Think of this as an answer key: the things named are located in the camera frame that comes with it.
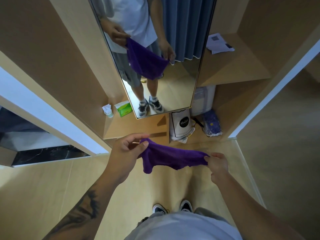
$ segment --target white bag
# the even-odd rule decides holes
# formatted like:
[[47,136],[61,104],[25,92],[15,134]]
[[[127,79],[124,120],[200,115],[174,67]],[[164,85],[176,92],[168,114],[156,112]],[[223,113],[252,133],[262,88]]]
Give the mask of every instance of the white bag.
[[196,88],[190,109],[191,116],[203,114],[212,108],[215,90],[216,85]]
[[170,113],[169,121],[169,135],[174,141],[181,140],[192,131],[189,109]]

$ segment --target blue package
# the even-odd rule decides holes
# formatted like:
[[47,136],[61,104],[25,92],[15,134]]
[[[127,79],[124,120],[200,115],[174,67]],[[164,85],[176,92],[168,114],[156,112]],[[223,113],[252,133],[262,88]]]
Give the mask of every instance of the blue package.
[[216,113],[213,110],[209,110],[202,115],[204,128],[203,131],[208,137],[219,136],[222,134],[220,122]]

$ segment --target light wood floor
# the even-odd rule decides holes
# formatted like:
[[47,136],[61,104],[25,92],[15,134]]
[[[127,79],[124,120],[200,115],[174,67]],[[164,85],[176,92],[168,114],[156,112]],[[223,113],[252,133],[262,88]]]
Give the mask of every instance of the light wood floor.
[[[230,172],[258,200],[237,141],[180,148],[226,154]],[[41,239],[101,175],[107,162],[107,156],[100,156],[0,169],[1,239]],[[156,166],[151,174],[142,170],[142,159],[138,159],[128,179],[114,192],[96,239],[124,239],[152,213],[155,203],[173,212],[184,198],[194,209],[202,206],[233,222],[207,167],[176,171]]]
[[238,134],[268,210],[320,235],[320,83],[303,69]]
[[[195,64],[191,70],[198,65],[198,59],[188,60],[188,64]],[[159,79],[157,97],[164,107],[164,111],[173,111],[189,107],[192,101],[193,91],[196,85],[196,76],[191,75],[182,65],[184,62],[176,62],[174,65],[169,64],[164,70],[164,76]],[[128,96],[133,104],[136,115],[138,114],[139,100],[134,95],[130,85],[123,81]],[[150,92],[147,84],[143,83],[144,96],[148,100]],[[154,115],[151,109],[148,115]]]

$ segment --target shoe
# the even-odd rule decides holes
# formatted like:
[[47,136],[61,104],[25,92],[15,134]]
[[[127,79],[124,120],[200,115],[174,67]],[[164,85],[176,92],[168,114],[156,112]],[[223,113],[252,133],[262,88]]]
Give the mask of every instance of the shoe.
[[180,204],[180,211],[193,212],[191,203],[188,200],[183,200]]
[[156,212],[161,212],[164,215],[168,214],[168,211],[162,205],[160,205],[159,203],[155,204],[152,207],[152,213],[156,213]]
[[157,99],[156,101],[153,101],[151,100],[151,96],[149,97],[149,104],[157,114],[163,113],[165,111],[162,105],[160,104],[159,100]]
[[142,102],[139,103],[139,108],[138,108],[139,117],[144,117],[148,113],[149,103],[146,99],[145,101],[146,101],[145,103],[142,103]]

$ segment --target blue curtain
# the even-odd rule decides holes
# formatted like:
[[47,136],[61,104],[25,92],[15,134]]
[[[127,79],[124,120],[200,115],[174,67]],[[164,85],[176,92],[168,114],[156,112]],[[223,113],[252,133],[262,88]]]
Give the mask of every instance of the blue curtain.
[[200,58],[214,0],[162,0],[163,25],[176,60]]

